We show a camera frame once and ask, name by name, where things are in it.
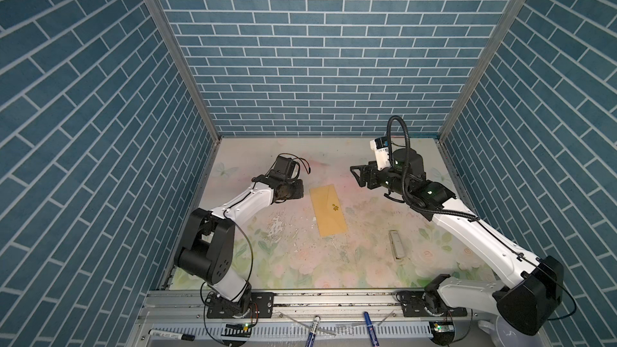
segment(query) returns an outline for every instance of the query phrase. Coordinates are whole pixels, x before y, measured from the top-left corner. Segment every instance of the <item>metal track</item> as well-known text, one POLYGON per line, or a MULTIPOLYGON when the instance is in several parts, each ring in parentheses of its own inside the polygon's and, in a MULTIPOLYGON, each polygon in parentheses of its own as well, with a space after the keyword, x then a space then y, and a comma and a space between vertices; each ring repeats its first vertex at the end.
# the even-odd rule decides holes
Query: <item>metal track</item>
MULTIPOLYGON (((260 323, 287 322, 285 315, 301 322, 311 322, 315 315, 324 321, 363 321, 363 312, 374 320, 405 319, 394 294, 401 289, 255 289, 253 292, 274 292, 273 316, 260 323)), ((139 313, 137 323, 161 322, 174 324, 202 323, 204 311, 199 291, 150 291, 139 313)), ((422 316, 413 320, 443 320, 443 317, 422 316)), ((206 322, 220 322, 206 319, 206 322)))
MULTIPOLYGON (((153 328, 157 330, 165 330, 178 332, 181 334, 194 335, 195 340, 208 340, 210 336, 205 333, 205 328, 199 326, 178 326, 174 323, 153 323, 153 328)), ((319 332, 320 340, 328 339, 363 339, 367 340, 365 325, 356 325, 348 327, 345 323, 321 322, 320 328, 336 334, 330 335, 319 332)), ((236 337, 229 328, 225 328, 224 324, 212 325, 208 327, 208 331, 215 338, 223 337, 226 340, 246 340, 243 337, 236 337)), ((375 331, 379 338, 432 338, 433 335, 427 321, 397 321, 388 322, 375 327, 375 331)), ((251 342, 304 342, 309 335, 309 330, 294 322, 276 322, 276 323, 259 323, 252 328, 250 341, 251 342)))

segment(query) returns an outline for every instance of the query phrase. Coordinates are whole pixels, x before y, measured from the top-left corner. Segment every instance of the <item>marker pen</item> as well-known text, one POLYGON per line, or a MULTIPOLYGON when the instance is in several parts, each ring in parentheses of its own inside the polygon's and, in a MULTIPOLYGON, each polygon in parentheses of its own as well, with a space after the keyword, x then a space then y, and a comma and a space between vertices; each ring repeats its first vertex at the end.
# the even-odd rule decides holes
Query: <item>marker pen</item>
POLYGON ((319 316, 315 316, 313 318, 313 326, 310 328, 310 332, 308 333, 308 339, 305 347, 313 347, 313 342, 315 341, 315 334, 317 333, 317 328, 319 327, 319 316))
POLYGON ((373 345, 373 347, 379 347, 380 343, 377 340, 377 335, 375 335, 375 327, 373 326, 371 318, 368 316, 368 312, 364 312, 364 321, 366 322, 368 336, 371 338, 371 344, 373 345))
POLYGON ((180 334, 179 332, 171 332, 171 331, 163 331, 163 330, 151 329, 150 332, 148 332, 148 333, 151 336, 162 336, 164 338, 189 340, 190 342, 195 340, 195 336, 189 335, 189 334, 180 334))

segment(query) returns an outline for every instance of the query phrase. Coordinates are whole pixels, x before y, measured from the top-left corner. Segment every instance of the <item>blue marker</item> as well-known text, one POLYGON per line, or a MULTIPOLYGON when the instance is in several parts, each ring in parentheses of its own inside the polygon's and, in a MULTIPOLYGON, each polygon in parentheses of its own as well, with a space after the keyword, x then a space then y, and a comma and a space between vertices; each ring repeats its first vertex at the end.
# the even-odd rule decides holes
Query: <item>blue marker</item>
POLYGON ((366 322, 368 336, 371 338, 371 344, 373 347, 380 347, 380 342, 377 340, 377 335, 375 335, 375 327, 373 326, 371 318, 368 316, 368 312, 364 312, 364 321, 366 322))
POLYGON ((315 334, 317 333, 317 328, 319 327, 319 316, 315 316, 313 318, 313 326, 310 328, 310 332, 308 333, 308 340, 305 347, 313 347, 313 342, 315 341, 315 334))

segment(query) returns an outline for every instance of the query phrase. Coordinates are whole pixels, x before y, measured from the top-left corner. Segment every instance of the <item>yellow envelope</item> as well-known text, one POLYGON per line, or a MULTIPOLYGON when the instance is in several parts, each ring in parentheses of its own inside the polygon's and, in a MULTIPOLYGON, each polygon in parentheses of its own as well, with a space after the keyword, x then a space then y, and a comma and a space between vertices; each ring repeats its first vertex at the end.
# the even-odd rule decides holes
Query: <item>yellow envelope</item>
POLYGON ((317 218, 319 235, 330 236, 347 231, 343 209, 334 184, 310 189, 310 199, 317 218))

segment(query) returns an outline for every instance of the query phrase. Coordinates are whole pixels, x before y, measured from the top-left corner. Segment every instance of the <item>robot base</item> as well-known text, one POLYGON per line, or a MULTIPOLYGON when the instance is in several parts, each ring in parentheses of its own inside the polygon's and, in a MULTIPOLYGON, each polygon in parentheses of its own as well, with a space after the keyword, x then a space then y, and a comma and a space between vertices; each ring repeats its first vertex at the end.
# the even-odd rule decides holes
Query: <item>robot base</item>
MULTIPOLYGON (((234 311, 226 305, 229 303, 224 298, 218 298, 216 295, 210 297, 210 301, 206 303, 208 305, 208 312, 206 317, 208 319, 238 319, 234 317, 237 315, 234 311)), ((249 307, 254 307, 253 303, 257 305, 259 318, 269 319, 272 317, 272 306, 274 304, 274 293, 272 292, 251 292, 251 301, 249 307)), ((251 317, 250 311, 243 316, 244 319, 251 317)))
POLYGON ((398 291, 396 293, 397 300, 400 301, 405 317, 426 317, 426 316, 450 316, 450 317, 465 317, 467 310, 465 308, 450 308, 450 314, 435 314, 428 310, 428 305, 425 300, 426 292, 423 289, 413 291, 398 291))

